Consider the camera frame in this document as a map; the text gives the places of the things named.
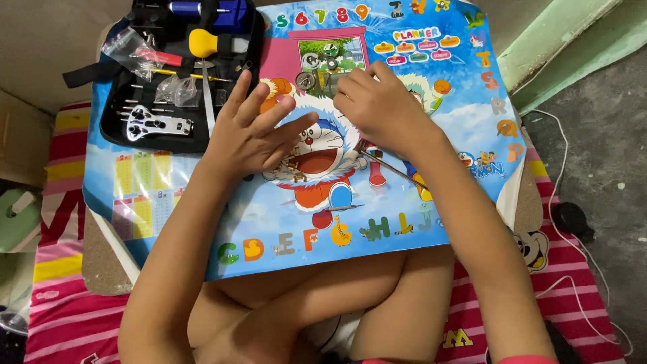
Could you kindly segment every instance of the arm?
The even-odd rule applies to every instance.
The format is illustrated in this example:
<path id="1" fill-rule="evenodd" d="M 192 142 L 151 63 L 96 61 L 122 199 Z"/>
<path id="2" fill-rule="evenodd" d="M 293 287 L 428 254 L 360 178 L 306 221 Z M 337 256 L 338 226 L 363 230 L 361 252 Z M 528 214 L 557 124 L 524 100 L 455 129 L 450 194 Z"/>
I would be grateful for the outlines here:
<path id="1" fill-rule="evenodd" d="M 494 360 L 524 354 L 554 358 L 523 258 L 443 131 L 382 62 L 371 65 L 368 73 L 353 70 L 338 81 L 338 90 L 335 106 L 363 135 L 407 157 L 424 178 L 452 248 L 474 284 Z"/>
<path id="2" fill-rule="evenodd" d="M 194 363 L 186 329 L 226 202 L 243 176 L 278 165 L 300 140 L 299 132 L 317 120 L 307 114 L 275 129 L 294 109 L 294 99 L 287 97 L 256 117 L 269 88 L 259 84 L 245 100 L 250 81 L 251 74 L 244 71 L 218 114 L 207 151 L 146 259 L 119 333 L 124 363 Z"/>

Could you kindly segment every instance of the striped blanket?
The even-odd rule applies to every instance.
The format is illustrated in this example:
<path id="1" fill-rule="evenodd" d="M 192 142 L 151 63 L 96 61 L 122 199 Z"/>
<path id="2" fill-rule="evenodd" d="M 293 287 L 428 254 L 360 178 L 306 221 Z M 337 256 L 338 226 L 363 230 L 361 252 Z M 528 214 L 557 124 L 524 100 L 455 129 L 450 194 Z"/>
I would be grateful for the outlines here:
<path id="1" fill-rule="evenodd" d="M 36 253 L 26 364 L 106 364 L 119 360 L 117 335 L 128 296 L 95 295 L 85 288 L 81 278 L 85 219 L 81 187 L 89 108 L 89 103 L 66 106 L 56 118 L 48 183 L 43 193 L 43 238 Z M 550 240 L 544 258 L 547 262 L 535 265 L 534 288 L 541 292 L 570 275 L 587 317 L 601 333 L 615 340 L 584 257 L 562 240 L 547 220 L 553 184 L 530 145 L 527 161 L 542 196 L 546 220 L 541 231 Z M 539 305 L 544 317 L 554 323 L 585 363 L 624 363 L 619 347 L 598 337 L 586 323 L 569 280 L 542 296 Z M 436 361 L 484 363 L 486 349 L 474 288 L 465 269 L 457 264 L 450 315 Z"/>

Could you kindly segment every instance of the black tool case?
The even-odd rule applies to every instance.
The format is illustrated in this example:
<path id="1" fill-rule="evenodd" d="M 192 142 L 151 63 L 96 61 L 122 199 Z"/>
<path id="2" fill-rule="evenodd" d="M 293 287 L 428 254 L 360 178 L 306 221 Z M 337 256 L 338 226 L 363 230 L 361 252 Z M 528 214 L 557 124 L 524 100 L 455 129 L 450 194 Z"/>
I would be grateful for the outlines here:
<path id="1" fill-rule="evenodd" d="M 219 8 L 219 2 L 216 0 L 203 0 L 199 17 L 173 14 L 168 7 L 168 0 L 135 0 L 133 1 L 132 12 L 125 18 L 129 21 L 129 26 L 135 29 L 144 39 L 154 39 L 154 41 L 148 42 L 150 47 L 156 51 L 182 56 L 181 67 L 168 64 L 164 66 L 164 69 L 176 71 L 180 79 L 189 77 L 191 74 L 202 75 L 203 73 L 201 68 L 194 68 L 195 62 L 201 61 L 201 59 L 194 57 L 189 51 L 190 32 L 197 28 L 203 28 L 218 36 L 218 52 L 206 59 L 212 62 L 214 67 L 209 68 L 207 71 L 210 76 L 229 79 L 233 82 L 213 80 L 208 82 L 212 103 L 215 104 L 214 113 L 216 117 L 222 108 L 222 102 L 216 103 L 216 96 L 218 93 L 221 96 L 223 95 L 223 91 L 218 90 L 226 91 L 228 98 L 238 76 L 241 74 L 242 67 L 252 72 L 252 85 L 249 92 L 256 87 L 259 80 L 265 22 L 252 1 L 234 1 L 239 1 L 247 6 L 246 14 L 240 19 L 240 27 L 234 30 L 236 32 L 235 37 L 249 41 L 247 52 L 244 54 L 232 53 L 230 47 L 222 47 L 222 45 L 231 44 L 232 34 L 221 34 L 218 27 L 214 26 L 214 21 L 220 16 L 220 13 L 215 11 L 215 9 Z M 106 140 L 124 146 L 167 150 L 175 153 L 197 153 L 206 150 L 209 143 L 209 134 L 204 109 L 204 92 L 200 94 L 199 105 L 194 108 L 178 108 L 173 104 L 158 105 L 153 103 L 157 86 L 170 76 L 154 73 L 152 81 L 147 82 L 129 72 L 125 67 L 118 66 L 112 77 L 112 86 L 100 119 L 101 135 Z M 133 84 L 141 85 L 142 88 L 134 88 Z M 195 85 L 198 90 L 201 90 L 203 81 L 197 79 Z M 126 103 L 126 100 L 137 100 L 138 103 Z M 144 106 L 149 110 L 153 108 L 173 110 L 171 113 L 151 111 L 151 114 L 188 119 L 193 122 L 193 128 L 186 135 L 150 134 L 136 141 L 131 141 L 127 137 L 127 123 L 122 120 L 128 118 L 128 116 L 120 115 L 120 112 L 129 112 L 123 109 L 124 106 L 135 107 L 137 105 Z"/>

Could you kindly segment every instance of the green stool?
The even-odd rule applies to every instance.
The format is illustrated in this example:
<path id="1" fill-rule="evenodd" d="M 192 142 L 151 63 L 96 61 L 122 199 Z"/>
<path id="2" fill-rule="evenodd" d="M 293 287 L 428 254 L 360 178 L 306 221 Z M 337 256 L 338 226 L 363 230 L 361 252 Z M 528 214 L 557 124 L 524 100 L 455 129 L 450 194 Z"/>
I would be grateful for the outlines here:
<path id="1" fill-rule="evenodd" d="M 35 239 L 39 226 L 40 208 L 31 192 L 9 190 L 0 196 L 0 253 L 20 251 Z"/>

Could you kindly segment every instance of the child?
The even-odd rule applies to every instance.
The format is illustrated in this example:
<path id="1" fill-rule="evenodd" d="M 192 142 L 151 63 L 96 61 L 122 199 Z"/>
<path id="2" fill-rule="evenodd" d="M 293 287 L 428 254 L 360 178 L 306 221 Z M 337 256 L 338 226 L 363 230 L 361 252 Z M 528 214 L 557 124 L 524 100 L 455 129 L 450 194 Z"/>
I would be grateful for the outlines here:
<path id="1" fill-rule="evenodd" d="M 335 107 L 367 139 L 415 165 L 451 246 L 203 284 L 215 227 L 238 181 L 274 168 L 318 118 L 310 113 L 275 128 L 294 109 L 294 99 L 286 97 L 257 116 L 269 88 L 261 83 L 245 100 L 250 79 L 243 71 L 144 264 L 122 319 L 122 363 L 317 364 L 316 349 L 300 337 L 301 330 L 368 308 L 351 359 L 433 363 L 447 318 L 454 254 L 470 273 L 493 361 L 556 363 L 527 267 L 508 229 L 443 131 L 382 62 L 339 79 Z M 436 158 L 431 162 L 427 155 Z M 446 173 L 435 173 L 438 164 Z"/>

